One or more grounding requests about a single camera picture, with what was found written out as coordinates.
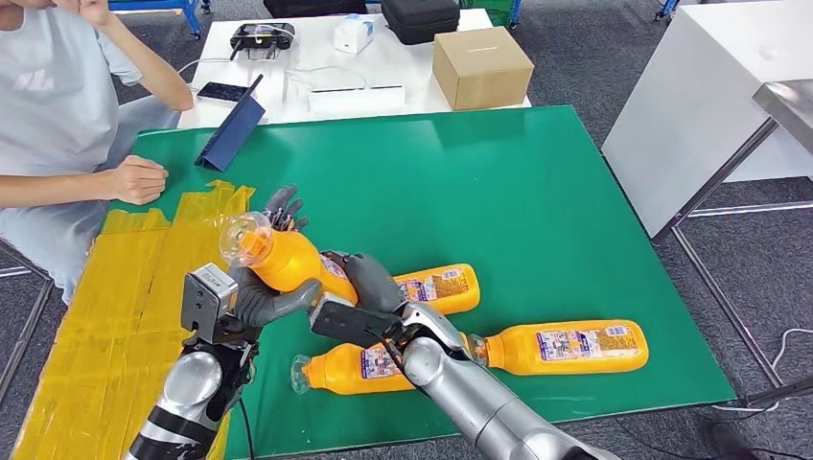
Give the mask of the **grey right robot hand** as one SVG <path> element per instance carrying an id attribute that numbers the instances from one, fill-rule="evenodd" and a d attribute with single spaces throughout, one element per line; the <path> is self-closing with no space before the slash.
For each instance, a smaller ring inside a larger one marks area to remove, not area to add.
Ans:
<path id="1" fill-rule="evenodd" d="M 390 273 L 373 256 L 341 251 L 325 251 L 323 255 L 342 268 L 358 296 L 358 307 L 393 313 L 406 301 Z"/>

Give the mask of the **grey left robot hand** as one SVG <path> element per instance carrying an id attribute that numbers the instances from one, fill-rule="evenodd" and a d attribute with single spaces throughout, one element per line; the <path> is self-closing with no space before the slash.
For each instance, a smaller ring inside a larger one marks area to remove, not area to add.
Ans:
<path id="1" fill-rule="evenodd" d="M 296 192 L 295 185 L 286 185 L 267 201 L 261 213 L 269 219 L 272 229 L 299 232 L 308 224 L 307 217 L 296 215 L 302 207 L 302 199 L 293 198 Z M 262 328 L 292 312 L 309 309 L 322 288 L 318 280 L 308 279 L 293 291 L 281 292 L 267 286 L 250 268 L 234 266 L 227 273 L 238 285 L 233 315 L 247 327 Z"/>

